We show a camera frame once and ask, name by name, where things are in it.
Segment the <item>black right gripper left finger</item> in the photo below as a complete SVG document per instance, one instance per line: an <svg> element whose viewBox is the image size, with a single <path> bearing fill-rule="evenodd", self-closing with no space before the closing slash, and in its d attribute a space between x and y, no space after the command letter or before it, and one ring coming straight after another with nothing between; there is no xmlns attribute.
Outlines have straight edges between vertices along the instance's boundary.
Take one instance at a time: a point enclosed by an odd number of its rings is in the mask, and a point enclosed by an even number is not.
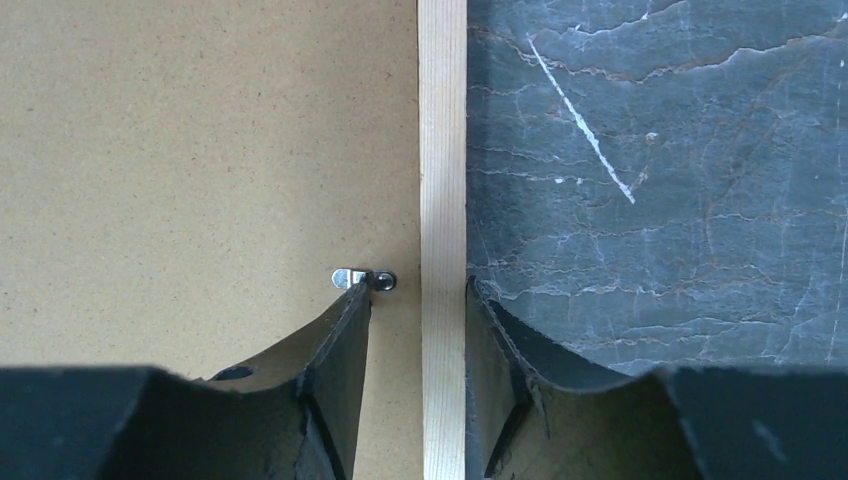
<svg viewBox="0 0 848 480"><path fill-rule="evenodd" d="M348 479L370 290L210 379L150 366L1 372L5 479Z"/></svg>

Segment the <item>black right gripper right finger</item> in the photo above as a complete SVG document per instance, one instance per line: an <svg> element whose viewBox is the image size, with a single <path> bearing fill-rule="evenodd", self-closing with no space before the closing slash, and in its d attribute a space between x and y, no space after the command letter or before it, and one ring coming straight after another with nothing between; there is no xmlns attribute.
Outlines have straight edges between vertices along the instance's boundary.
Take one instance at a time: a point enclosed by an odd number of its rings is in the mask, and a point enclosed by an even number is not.
<svg viewBox="0 0 848 480"><path fill-rule="evenodd" d="M470 278L466 365L488 479L843 479L847 373L666 365L629 376Z"/></svg>

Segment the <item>small metal turn clip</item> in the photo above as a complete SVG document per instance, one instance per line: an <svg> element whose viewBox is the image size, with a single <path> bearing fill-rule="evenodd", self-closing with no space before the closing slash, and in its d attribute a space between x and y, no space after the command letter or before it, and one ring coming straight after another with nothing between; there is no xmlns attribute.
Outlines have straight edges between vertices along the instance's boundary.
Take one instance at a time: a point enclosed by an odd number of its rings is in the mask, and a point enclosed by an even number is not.
<svg viewBox="0 0 848 480"><path fill-rule="evenodd" d="M356 284L365 284L375 292L389 292L397 285L396 275L389 270L339 268L331 275L332 284L338 289L350 289Z"/></svg>

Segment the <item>wooden picture frame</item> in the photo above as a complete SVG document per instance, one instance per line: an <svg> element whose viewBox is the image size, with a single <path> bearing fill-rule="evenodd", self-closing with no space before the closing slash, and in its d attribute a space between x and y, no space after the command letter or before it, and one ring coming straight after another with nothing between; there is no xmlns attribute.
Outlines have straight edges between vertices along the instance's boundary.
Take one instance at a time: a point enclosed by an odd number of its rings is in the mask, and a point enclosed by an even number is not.
<svg viewBox="0 0 848 480"><path fill-rule="evenodd" d="M417 4L423 476L465 476L467 4Z"/></svg>

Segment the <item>brown backing board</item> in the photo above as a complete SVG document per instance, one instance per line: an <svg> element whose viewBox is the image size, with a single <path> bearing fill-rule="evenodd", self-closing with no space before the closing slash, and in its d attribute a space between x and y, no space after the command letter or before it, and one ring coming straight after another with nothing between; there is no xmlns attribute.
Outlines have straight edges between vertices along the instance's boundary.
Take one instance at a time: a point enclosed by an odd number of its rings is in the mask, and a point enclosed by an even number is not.
<svg viewBox="0 0 848 480"><path fill-rule="evenodd" d="M1 361L209 377L389 269L354 475L423 472L416 5L5 1Z"/></svg>

